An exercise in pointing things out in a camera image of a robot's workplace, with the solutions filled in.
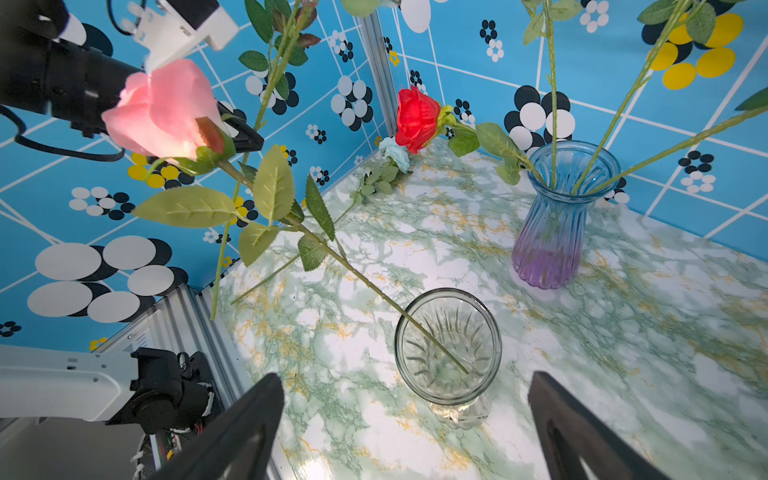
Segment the pink rose stem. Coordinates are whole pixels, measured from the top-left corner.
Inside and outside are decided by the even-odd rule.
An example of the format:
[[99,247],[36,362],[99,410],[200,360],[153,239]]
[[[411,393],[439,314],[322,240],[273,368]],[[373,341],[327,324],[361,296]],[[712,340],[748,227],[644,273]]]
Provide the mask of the pink rose stem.
[[240,235],[239,251],[253,264],[278,234],[301,233],[297,250],[305,271],[317,269],[332,257],[390,306],[395,301],[355,269],[342,251],[334,250],[335,223],[313,180],[306,186],[306,202],[295,198],[292,169],[279,147],[264,154],[254,171],[230,162],[235,147],[226,130],[208,80],[189,60],[176,60],[151,73],[130,75],[116,107],[103,113],[110,137],[120,146],[154,156],[197,175],[220,169],[250,189],[265,224],[251,224]]

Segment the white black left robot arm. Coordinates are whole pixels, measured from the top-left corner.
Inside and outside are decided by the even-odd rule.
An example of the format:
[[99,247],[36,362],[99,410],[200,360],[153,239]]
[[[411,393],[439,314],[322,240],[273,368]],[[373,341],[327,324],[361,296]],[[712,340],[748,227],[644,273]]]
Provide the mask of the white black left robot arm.
[[[60,1],[5,1],[1,5],[1,112],[15,121],[18,143],[25,124],[19,110],[48,112],[101,139],[102,113],[136,69],[64,37],[70,19]],[[106,245],[68,242],[41,234],[36,287],[1,291],[1,304],[26,302],[59,331],[79,318],[117,324],[141,317],[157,298],[184,286],[184,271],[170,267],[172,251],[159,239],[123,236]],[[1,317],[1,416],[5,420],[74,418],[109,425],[137,424],[149,435],[187,431],[222,411],[214,375],[203,353],[141,347],[66,352],[33,348],[19,321]]]

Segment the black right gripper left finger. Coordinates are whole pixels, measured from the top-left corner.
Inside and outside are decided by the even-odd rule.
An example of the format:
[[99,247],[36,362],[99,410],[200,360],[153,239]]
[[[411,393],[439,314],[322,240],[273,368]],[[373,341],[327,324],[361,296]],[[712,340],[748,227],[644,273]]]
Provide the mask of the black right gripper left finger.
[[153,477],[266,479],[284,404],[279,375],[267,374]]

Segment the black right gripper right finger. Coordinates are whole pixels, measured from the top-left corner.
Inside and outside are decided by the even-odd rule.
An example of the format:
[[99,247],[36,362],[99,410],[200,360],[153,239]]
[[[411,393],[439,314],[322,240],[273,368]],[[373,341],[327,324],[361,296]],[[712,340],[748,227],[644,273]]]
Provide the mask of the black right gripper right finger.
[[536,371],[528,393],[552,479],[665,479],[550,374]]

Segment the light blue peony stem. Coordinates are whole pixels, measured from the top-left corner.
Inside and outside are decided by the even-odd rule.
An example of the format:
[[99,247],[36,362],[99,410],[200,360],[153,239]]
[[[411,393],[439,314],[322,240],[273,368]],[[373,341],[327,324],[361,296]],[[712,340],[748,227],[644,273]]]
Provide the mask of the light blue peony stem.
[[212,66],[234,118],[264,140],[225,167],[235,179],[240,256],[253,263],[277,235],[282,210],[311,208],[321,191],[385,135],[372,43],[344,1],[247,1],[250,27],[237,67]]

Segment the clear ribbed glass vase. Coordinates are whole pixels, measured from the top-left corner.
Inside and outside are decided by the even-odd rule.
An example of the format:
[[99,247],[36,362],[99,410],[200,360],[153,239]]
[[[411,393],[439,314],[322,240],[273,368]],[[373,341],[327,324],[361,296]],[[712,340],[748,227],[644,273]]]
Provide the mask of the clear ribbed glass vase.
[[440,421],[468,430],[488,418],[502,339],[477,297],[448,287],[421,294],[398,321],[394,350],[406,385]]

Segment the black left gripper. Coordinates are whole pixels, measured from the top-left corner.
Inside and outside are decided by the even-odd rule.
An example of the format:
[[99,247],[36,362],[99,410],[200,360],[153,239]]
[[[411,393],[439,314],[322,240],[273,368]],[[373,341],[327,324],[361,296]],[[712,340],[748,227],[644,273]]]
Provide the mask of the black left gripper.
[[[1,113],[17,127],[16,143],[36,149],[14,109],[49,113],[67,120],[87,137],[108,134],[102,118],[117,106],[127,78],[146,73],[103,53],[26,29],[1,32]],[[218,111],[237,153],[259,152],[264,138],[222,102]]]

